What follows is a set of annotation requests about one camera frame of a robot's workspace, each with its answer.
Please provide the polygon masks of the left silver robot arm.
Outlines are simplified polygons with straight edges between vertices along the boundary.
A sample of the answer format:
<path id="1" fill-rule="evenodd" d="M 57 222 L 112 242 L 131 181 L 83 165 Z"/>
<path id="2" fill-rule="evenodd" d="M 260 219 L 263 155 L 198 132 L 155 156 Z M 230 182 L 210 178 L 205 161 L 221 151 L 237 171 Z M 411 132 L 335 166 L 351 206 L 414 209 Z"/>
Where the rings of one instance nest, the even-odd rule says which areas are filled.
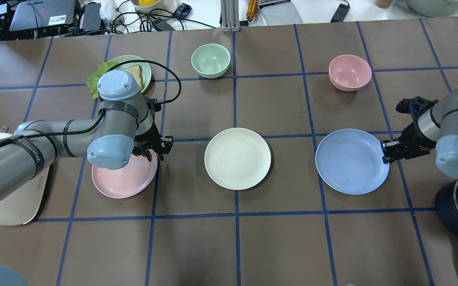
<path id="1" fill-rule="evenodd" d="M 105 73 L 97 89 L 98 118 L 25 122 L 0 140 L 0 201 L 58 158 L 86 157 L 92 165 L 118 170 L 132 154 L 169 154 L 173 137 L 162 136 L 154 120 L 161 102 L 144 97 L 130 72 Z"/>

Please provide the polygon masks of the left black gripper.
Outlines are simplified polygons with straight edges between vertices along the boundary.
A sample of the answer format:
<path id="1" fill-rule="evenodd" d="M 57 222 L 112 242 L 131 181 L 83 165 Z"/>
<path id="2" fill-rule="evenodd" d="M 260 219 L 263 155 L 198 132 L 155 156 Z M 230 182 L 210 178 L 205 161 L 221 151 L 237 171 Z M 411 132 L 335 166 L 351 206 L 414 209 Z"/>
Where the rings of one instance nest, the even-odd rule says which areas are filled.
<path id="1" fill-rule="evenodd" d="M 164 161 L 164 156 L 169 154 L 173 147 L 172 136 L 162 136 L 155 124 L 155 112 L 161 111 L 161 104 L 157 99 L 144 98 L 147 105 L 147 114 L 141 120 L 139 129 L 134 138 L 132 154 L 142 156 L 149 162 L 153 161 L 153 151 L 160 161 Z"/>

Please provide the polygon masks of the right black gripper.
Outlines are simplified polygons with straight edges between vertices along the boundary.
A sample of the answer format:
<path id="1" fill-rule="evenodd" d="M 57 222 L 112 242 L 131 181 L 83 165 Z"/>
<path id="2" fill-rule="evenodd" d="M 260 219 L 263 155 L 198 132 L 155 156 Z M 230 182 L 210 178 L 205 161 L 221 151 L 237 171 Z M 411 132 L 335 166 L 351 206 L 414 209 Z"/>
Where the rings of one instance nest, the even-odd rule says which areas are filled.
<path id="1" fill-rule="evenodd" d="M 384 164 L 391 164 L 400 159 L 411 159 L 430 153 L 430 150 L 435 147 L 435 141 L 428 138 L 424 131 L 421 131 L 419 120 L 422 115 L 437 103 L 438 100 L 430 101 L 422 97 L 415 97 L 413 99 L 402 99 L 396 105 L 397 112 L 411 115 L 412 123 L 394 141 L 380 142 Z"/>

